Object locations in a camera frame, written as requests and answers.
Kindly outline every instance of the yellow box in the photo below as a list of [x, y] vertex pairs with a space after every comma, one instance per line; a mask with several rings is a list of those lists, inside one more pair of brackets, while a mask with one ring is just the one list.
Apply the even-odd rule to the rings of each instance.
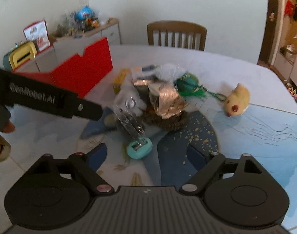
[[115, 94], [118, 94], [118, 92], [120, 91], [120, 87], [126, 78], [126, 75], [129, 73], [130, 73], [130, 69], [128, 69], [128, 68], [122, 68], [119, 71], [118, 76], [113, 81], [113, 89], [114, 89]]

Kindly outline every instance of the white drawer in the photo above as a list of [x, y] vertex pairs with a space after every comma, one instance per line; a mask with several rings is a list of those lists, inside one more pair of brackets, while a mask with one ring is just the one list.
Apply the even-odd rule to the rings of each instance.
[[65, 39], [53, 43], [55, 54], [57, 57], [58, 64], [61, 64], [74, 56], [79, 54], [82, 56], [84, 54], [84, 49], [87, 46], [97, 42], [101, 38], [101, 33], [98, 32], [89, 37]]
[[25, 62], [23, 65], [18, 67], [15, 70], [15, 72], [38, 72], [39, 73], [39, 69], [36, 64], [35, 59], [33, 59], [33, 60], [29, 60], [29, 61]]
[[116, 45], [116, 46], [119, 46], [121, 43], [120, 43], [120, 39], [115, 39], [113, 40], [112, 42], [109, 43], [109, 45]]
[[108, 43], [111, 43], [112, 41], [119, 39], [118, 24], [102, 30], [102, 37], [107, 37]]
[[59, 65], [53, 47], [49, 47], [47, 50], [38, 54], [35, 61], [40, 72], [52, 71]]
[[287, 80], [293, 69], [293, 66], [285, 59], [285, 57], [278, 53], [274, 62], [274, 67], [282, 74], [282, 76]]

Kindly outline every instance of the plush mouse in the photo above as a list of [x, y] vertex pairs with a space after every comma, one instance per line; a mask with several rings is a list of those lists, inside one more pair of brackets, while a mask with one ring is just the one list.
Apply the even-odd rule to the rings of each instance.
[[250, 93], [239, 83], [232, 93], [225, 99], [224, 110], [228, 117], [241, 115], [248, 108]]

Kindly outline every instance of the wooden chair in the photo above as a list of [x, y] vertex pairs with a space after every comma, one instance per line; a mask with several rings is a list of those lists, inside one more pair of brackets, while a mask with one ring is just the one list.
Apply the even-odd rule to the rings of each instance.
[[[175, 34], [179, 33], [178, 47], [182, 48], [182, 33], [185, 34], [183, 48], [189, 46], [189, 35], [193, 34], [192, 49], [205, 49], [207, 29], [201, 25], [184, 21], [156, 21], [147, 25], [148, 44], [154, 45], [154, 31], [158, 31], [158, 45], [161, 46], [161, 33], [165, 32], [165, 46], [168, 45], [168, 33], [172, 32], [171, 46], [175, 46]], [[199, 47], [195, 48], [196, 34], [200, 34]]]

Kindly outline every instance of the screw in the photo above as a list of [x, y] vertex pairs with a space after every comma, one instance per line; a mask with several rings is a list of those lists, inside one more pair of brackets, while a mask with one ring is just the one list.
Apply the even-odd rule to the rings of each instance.
[[98, 192], [109, 192], [112, 190], [112, 187], [110, 185], [98, 185], [96, 190]]
[[197, 190], [197, 186], [194, 184], [185, 184], [182, 186], [182, 190], [185, 192], [195, 192]]
[[126, 100], [126, 107], [128, 109], [131, 109], [133, 107], [135, 107], [135, 100], [133, 98], [129, 98]]
[[80, 104], [80, 105], [78, 106], [78, 111], [82, 111], [82, 109], [83, 109], [83, 104]]

